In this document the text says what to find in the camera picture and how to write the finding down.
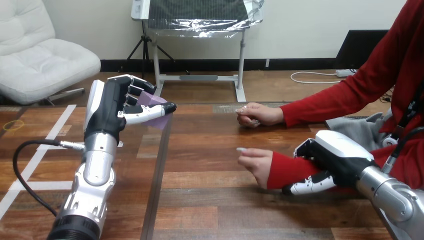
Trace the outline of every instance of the purple object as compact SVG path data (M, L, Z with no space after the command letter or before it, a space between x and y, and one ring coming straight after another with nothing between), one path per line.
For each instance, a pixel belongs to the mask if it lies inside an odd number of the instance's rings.
M163 99L159 96L155 96L155 95L152 95L150 93L143 91L140 94L140 96L138 97L137 104L147 106L147 105L163 104L163 103L166 103L166 102L167 101L165 99ZM168 120L170 119L170 117L171 117L171 115L168 114L168 115L165 115L165 116L162 116L162 117L158 117L158 118L143 122L142 124L163 130L167 126Z

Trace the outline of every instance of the red sweater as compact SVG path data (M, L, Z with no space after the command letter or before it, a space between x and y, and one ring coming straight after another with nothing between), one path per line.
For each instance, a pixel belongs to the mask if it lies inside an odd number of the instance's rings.
M323 122L358 112L396 85L391 102L393 117L380 129L381 133L391 133L423 80L424 0L408 0L391 29L355 75L312 96L281 106L281 109L288 128ZM409 122L404 134L418 126L424 126L422 113ZM393 150L394 146L371 153L382 167ZM303 158L293 159L275 152L267 186L281 188L317 172L318 169ZM391 175L411 188L424 186L423 134L417 134L405 145Z

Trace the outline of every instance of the robotic arm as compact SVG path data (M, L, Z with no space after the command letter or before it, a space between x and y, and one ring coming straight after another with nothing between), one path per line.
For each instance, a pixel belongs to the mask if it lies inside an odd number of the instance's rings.
M399 143L381 170L373 155L347 136L330 130L319 131L315 139L298 146L294 156L307 158L324 171L285 186L282 191L286 195L302 195L335 186L355 188L412 240L423 239L424 191L411 189L389 175L402 144L405 143Z
M173 113L172 102L136 105L142 91L154 94L156 87L132 75L93 82L84 122L84 145L64 142L65 148L82 151L72 190L57 214L47 240L98 240L107 213L107 200L116 183L113 169L119 133L138 124Z

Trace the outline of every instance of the tripod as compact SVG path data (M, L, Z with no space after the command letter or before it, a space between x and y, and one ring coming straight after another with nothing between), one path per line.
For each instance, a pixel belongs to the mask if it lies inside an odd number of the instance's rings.
M149 50L148 50L148 46L147 43L148 42L152 42L152 39L147 36L147 33L145 31L145 22L144 20L141 20L141 26L143 28L143 35L141 36L140 41L137 43L137 45L135 46L135 48L132 50L131 54L128 56L128 58L126 59L125 63L120 67L118 73L121 73L124 71L124 66L128 63L128 61L131 59L131 57L133 56L133 54L136 52L136 50L139 48L140 44L143 43L143 62L141 64L141 78L144 79L145 78L145 64L146 64L146 60L147 62L149 62ZM175 59L173 59L173 57L171 57L171 55L169 55L165 50L163 50L160 46L157 46L157 48L163 53L165 54L173 63L175 63Z

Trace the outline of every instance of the wrist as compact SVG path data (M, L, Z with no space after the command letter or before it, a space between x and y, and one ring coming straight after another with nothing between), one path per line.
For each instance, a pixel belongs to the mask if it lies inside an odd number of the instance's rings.
M282 124L284 123L284 113L283 110L280 107L274 108L275 109L275 124Z

